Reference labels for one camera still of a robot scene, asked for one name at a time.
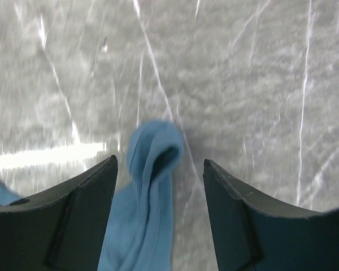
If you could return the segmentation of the teal tank top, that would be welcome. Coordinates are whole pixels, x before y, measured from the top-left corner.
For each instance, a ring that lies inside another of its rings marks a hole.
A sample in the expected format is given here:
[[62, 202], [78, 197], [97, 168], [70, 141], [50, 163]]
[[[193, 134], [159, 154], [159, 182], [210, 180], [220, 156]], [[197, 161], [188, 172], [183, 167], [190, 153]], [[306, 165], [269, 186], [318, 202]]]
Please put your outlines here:
[[114, 190], [96, 270], [170, 270], [173, 237], [172, 171], [184, 151], [169, 121], [152, 120], [131, 135], [131, 182]]

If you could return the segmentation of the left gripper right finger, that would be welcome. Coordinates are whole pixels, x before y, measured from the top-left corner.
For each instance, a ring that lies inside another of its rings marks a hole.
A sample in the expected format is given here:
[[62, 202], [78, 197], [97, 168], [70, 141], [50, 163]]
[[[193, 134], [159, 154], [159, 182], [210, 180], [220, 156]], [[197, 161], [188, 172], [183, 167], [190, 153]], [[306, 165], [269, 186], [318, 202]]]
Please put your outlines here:
[[339, 208], [282, 202], [210, 159], [203, 180], [220, 270], [339, 270]]

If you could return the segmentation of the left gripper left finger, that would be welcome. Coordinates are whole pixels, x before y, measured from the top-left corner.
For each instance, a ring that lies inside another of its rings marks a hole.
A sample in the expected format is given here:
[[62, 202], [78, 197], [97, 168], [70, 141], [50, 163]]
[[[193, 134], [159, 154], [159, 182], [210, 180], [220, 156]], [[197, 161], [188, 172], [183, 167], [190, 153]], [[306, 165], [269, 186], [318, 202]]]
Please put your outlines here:
[[0, 270], [96, 270], [117, 175], [110, 156], [27, 197], [0, 181]]

